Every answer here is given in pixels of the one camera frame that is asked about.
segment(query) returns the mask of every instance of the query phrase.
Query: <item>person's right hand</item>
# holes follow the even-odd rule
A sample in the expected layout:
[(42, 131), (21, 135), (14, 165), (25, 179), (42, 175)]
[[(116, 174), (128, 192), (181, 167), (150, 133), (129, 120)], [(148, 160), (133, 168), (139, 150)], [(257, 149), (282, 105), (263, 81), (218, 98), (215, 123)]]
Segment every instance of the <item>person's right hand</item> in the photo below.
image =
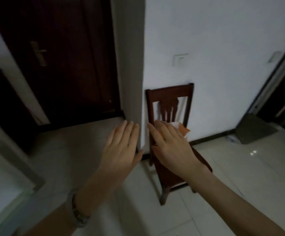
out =
[(158, 120), (155, 121), (155, 126), (164, 138), (148, 123), (148, 129), (157, 144), (152, 150), (162, 165), (185, 181), (191, 178), (194, 171), (206, 167), (195, 157), (192, 147), (177, 128)]

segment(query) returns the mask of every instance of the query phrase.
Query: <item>brown chair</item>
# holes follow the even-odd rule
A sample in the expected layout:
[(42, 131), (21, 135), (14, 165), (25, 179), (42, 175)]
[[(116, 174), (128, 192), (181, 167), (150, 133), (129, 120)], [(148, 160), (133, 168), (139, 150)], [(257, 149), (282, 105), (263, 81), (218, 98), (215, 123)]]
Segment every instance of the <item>brown chair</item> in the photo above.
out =
[[(154, 125), (154, 112), (153, 112), (152, 103), (159, 102), (162, 121), (174, 122), (179, 103), (177, 98), (187, 97), (187, 103), (186, 103), (186, 109), (183, 121), (183, 125), (187, 127), (187, 122), (192, 104), (193, 90), (194, 90), (193, 83), (190, 83), (188, 85), (180, 85), (180, 86), (173, 86), (173, 87), (153, 89), (153, 90), (147, 89), (146, 97), (147, 97), (149, 123)], [(150, 137), (149, 164), (150, 166), (152, 166), (153, 163), (155, 164), (156, 172), (158, 174), (162, 186), (160, 204), (164, 205), (170, 192), (186, 187), (188, 186), (188, 184), (182, 178), (173, 174), (170, 170), (168, 170), (159, 162), (159, 160), (155, 157), (152, 151), (152, 146), (155, 145), (155, 141), (151, 134), (149, 135), (149, 137)], [(210, 165), (206, 162), (206, 160), (194, 148), (192, 148), (192, 150), (195, 156), (198, 158), (198, 160), (200, 160), (200, 162), (205, 164), (208, 167), (208, 169), (212, 172), (212, 169)]]

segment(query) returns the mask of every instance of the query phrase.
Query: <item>gray doormat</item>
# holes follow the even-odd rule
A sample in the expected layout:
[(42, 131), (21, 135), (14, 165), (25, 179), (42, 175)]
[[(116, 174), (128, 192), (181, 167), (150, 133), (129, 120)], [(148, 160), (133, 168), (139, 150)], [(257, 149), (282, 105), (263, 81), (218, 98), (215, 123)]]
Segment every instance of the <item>gray doormat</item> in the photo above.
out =
[(249, 144), (277, 131), (254, 114), (246, 114), (237, 126), (235, 134), (242, 144)]

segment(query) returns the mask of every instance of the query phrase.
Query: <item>bracelet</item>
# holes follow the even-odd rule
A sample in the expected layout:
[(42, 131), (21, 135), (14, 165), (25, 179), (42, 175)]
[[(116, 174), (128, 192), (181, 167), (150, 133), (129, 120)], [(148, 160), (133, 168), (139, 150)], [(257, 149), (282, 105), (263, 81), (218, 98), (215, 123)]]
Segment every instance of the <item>bracelet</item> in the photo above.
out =
[(77, 191), (78, 188), (74, 188), (68, 193), (65, 207), (71, 222), (74, 223), (77, 226), (77, 228), (83, 228), (87, 225), (90, 216), (86, 217), (76, 209), (76, 205), (74, 203), (74, 197)]

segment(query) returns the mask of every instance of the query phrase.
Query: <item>gold door handle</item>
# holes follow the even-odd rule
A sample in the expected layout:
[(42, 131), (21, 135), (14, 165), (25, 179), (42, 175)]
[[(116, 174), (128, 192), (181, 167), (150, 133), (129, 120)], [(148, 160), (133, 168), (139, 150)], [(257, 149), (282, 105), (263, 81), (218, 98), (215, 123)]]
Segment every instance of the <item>gold door handle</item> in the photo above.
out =
[(30, 44), (32, 46), (34, 54), (36, 55), (36, 58), (38, 59), (38, 61), (40, 63), (40, 66), (43, 66), (43, 67), (47, 66), (47, 63), (46, 63), (44, 56), (43, 56), (43, 53), (45, 53), (46, 50), (40, 50), (38, 42), (36, 42), (34, 40), (30, 41)]

